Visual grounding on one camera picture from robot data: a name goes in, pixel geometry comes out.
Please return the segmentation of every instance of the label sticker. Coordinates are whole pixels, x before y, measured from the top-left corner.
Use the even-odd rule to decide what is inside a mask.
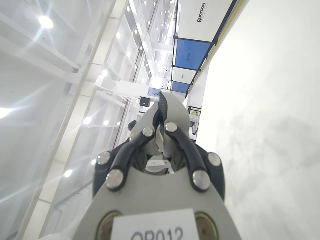
[[[192,209],[115,217],[111,240],[199,240]]]

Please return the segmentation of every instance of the metal screw head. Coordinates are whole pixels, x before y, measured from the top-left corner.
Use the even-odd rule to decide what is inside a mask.
[[[142,133],[146,137],[151,137],[153,135],[153,129],[151,127],[145,127],[143,128]]]
[[[129,141],[132,141],[136,135],[137,135],[136,133],[131,133],[131,135],[129,137]]]
[[[216,153],[208,153],[208,159],[212,166],[218,167],[221,164],[221,159]]]
[[[192,180],[194,185],[202,191],[209,189],[210,177],[204,170],[196,170],[192,174]]]
[[[107,164],[111,155],[109,151],[104,151],[102,152],[98,157],[97,157],[97,163],[99,165],[104,165]]]
[[[123,173],[120,169],[111,170],[105,178],[106,187],[115,189],[120,186],[123,181]]]
[[[176,125],[174,122],[168,122],[168,123],[166,123],[166,125],[165,125],[165,129],[166,129],[168,132],[173,133],[173,132],[175,132],[175,131],[178,129],[178,127],[177,127],[177,125]]]

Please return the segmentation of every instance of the white floor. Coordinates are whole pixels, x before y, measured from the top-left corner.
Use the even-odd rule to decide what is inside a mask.
[[[243,239],[320,239],[320,0],[250,0],[213,57],[197,143]]]

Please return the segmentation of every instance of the joyson logo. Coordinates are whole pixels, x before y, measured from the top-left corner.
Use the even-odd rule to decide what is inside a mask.
[[[200,12],[198,15],[198,19],[197,19],[198,23],[200,23],[203,20],[203,18],[205,17],[207,6],[208,6],[207,3],[205,3],[205,2],[202,3],[201,8],[200,8]]]

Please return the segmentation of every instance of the black box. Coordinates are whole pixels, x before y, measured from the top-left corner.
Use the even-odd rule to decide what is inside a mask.
[[[150,106],[150,98],[141,97],[140,106],[149,107]]]

